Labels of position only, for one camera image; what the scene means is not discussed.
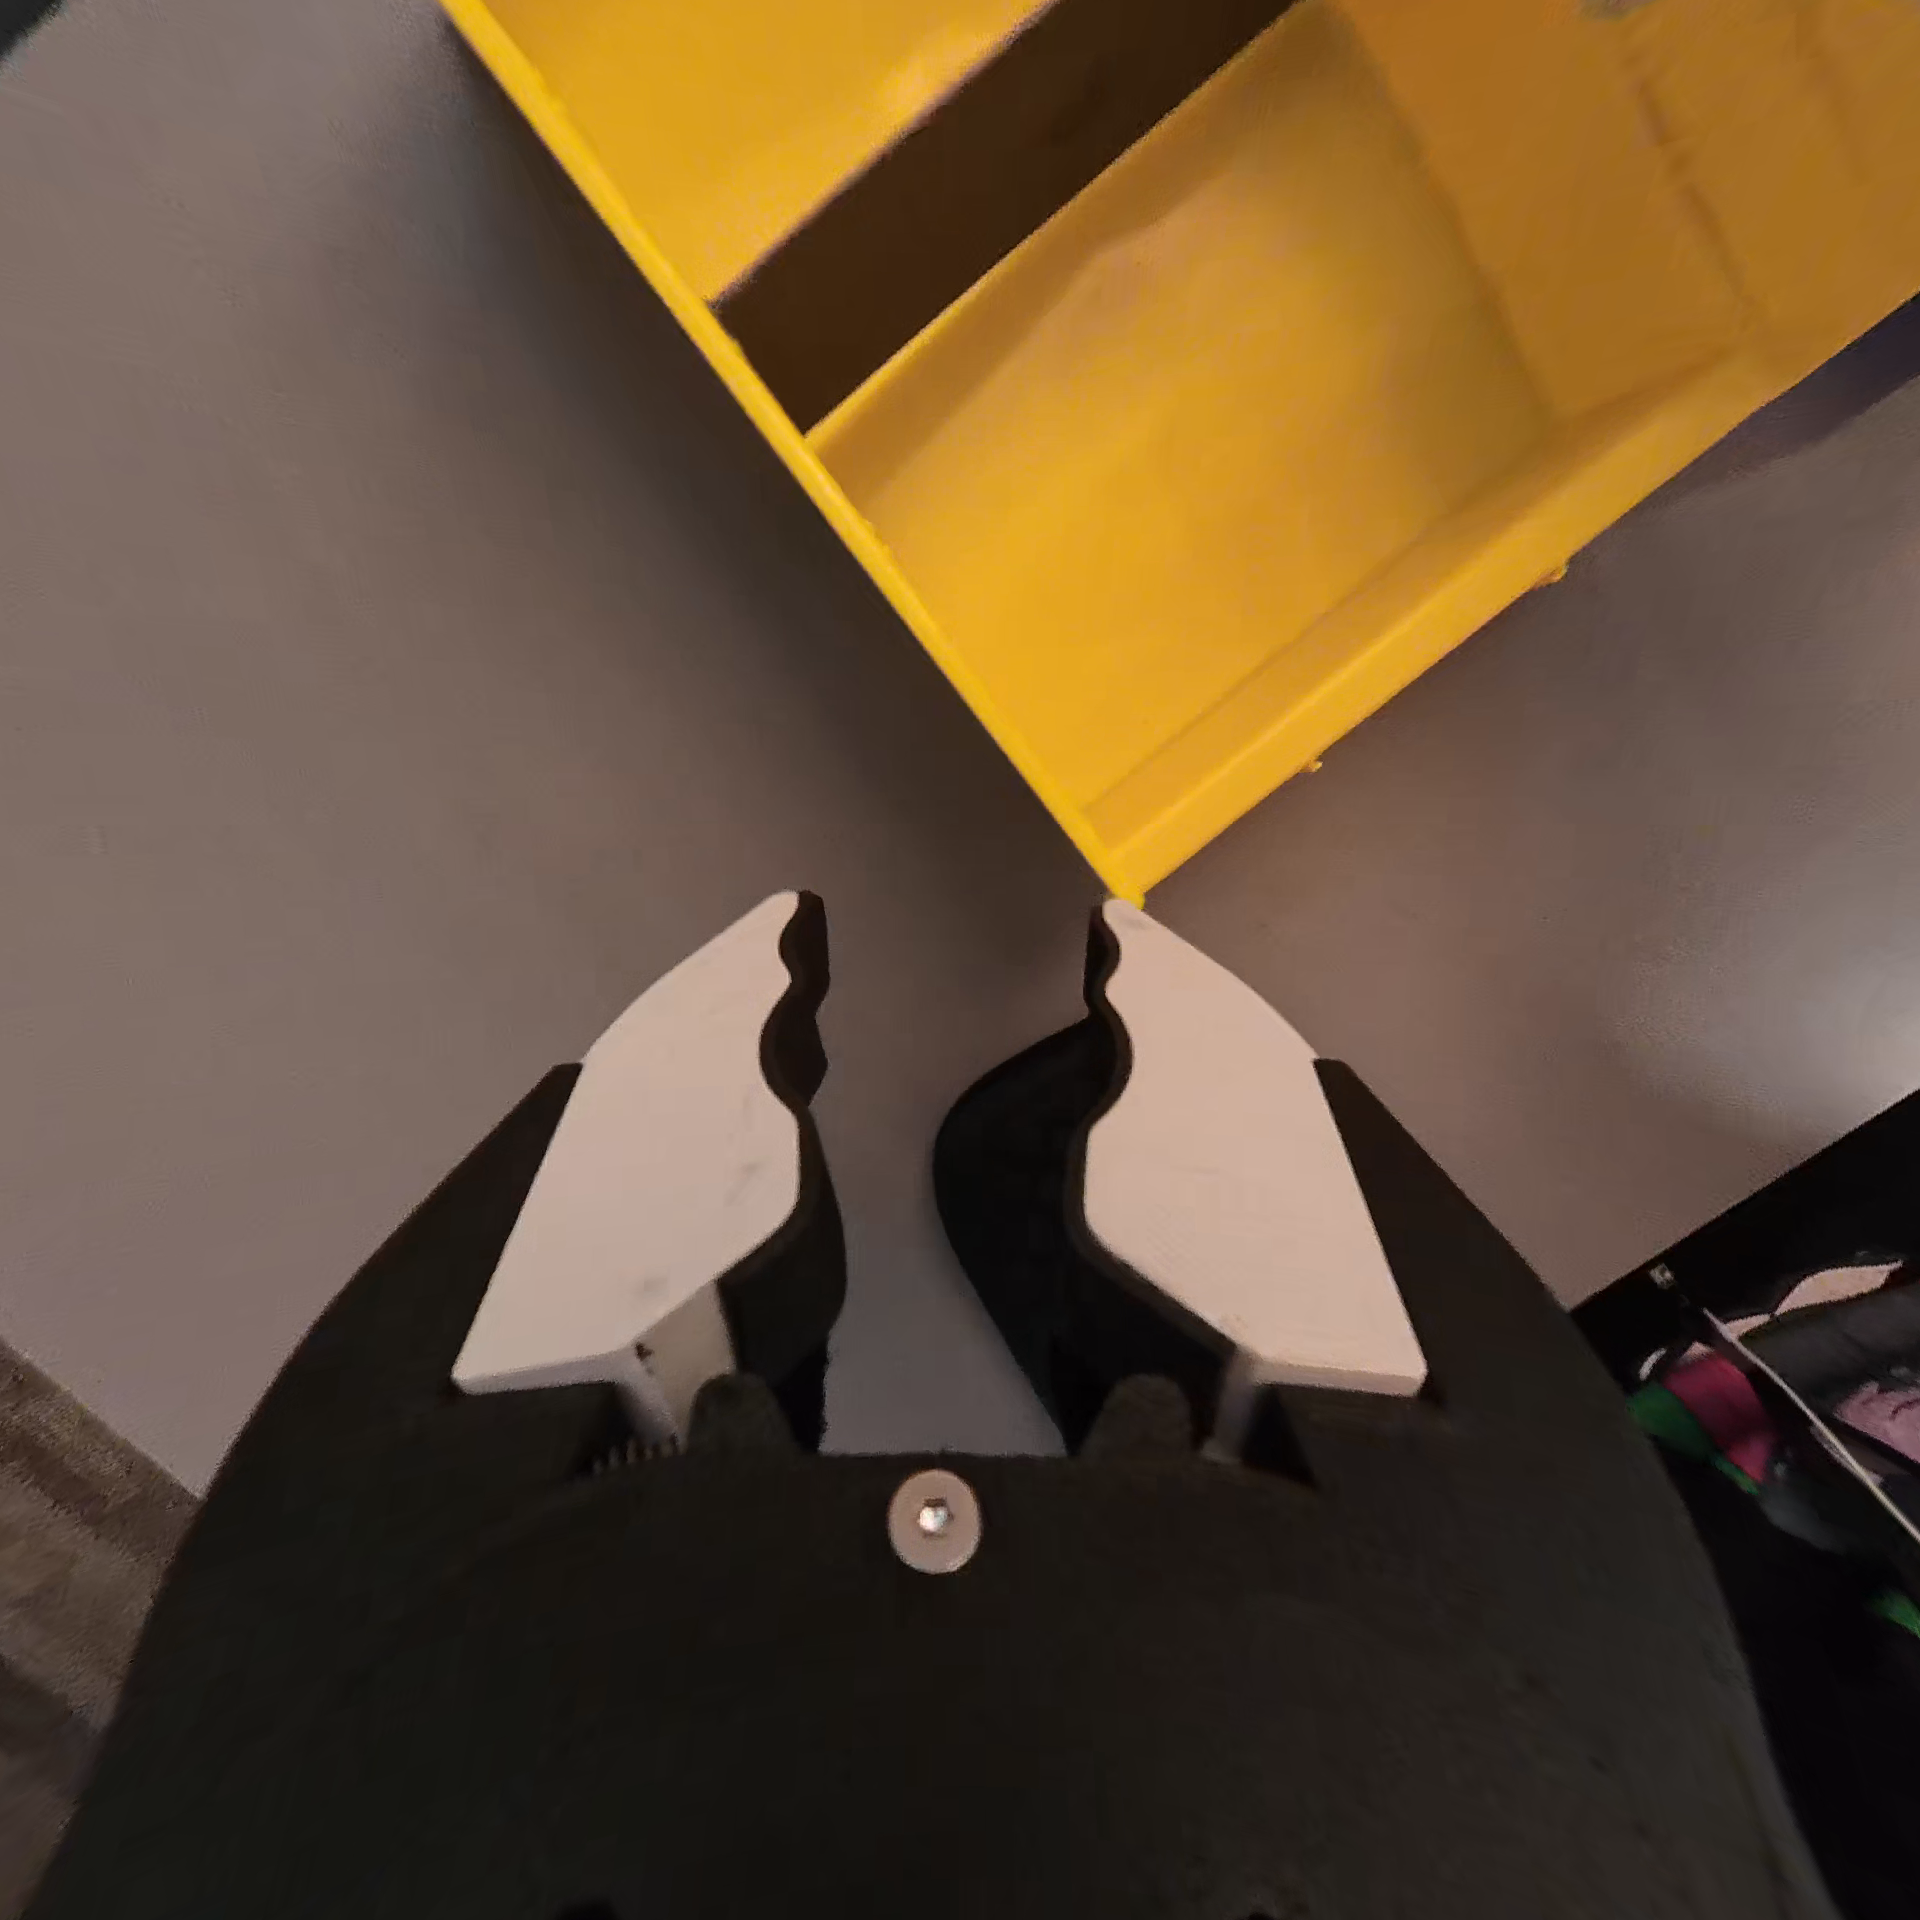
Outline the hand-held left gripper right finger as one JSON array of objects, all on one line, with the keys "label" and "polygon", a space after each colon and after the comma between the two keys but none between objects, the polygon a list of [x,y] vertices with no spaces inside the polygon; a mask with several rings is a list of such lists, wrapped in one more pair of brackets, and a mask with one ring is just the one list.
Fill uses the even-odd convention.
[{"label": "hand-held left gripper right finger", "polygon": [[971,1086],[933,1206],[1068,1453],[1131,1377],[1196,1453],[1298,1466],[1288,1391],[1418,1402],[1428,1357],[1314,1045],[1127,897],[1083,1019]]}]

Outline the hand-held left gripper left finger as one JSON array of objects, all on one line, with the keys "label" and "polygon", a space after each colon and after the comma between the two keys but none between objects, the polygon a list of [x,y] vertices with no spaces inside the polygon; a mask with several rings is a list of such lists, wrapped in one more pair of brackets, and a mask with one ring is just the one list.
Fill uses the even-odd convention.
[{"label": "hand-held left gripper left finger", "polygon": [[755,1376],[820,1442],[848,1295],[826,996],[826,897],[772,891],[589,1042],[455,1357],[463,1394],[610,1386],[677,1447],[712,1377]]}]

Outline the yellow plastic bin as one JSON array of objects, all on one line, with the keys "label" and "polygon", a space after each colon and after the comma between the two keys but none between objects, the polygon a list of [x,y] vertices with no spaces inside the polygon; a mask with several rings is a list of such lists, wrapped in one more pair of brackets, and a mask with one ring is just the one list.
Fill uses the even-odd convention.
[{"label": "yellow plastic bin", "polygon": [[1917,297],[1917,2],[445,2],[1143,897]]}]

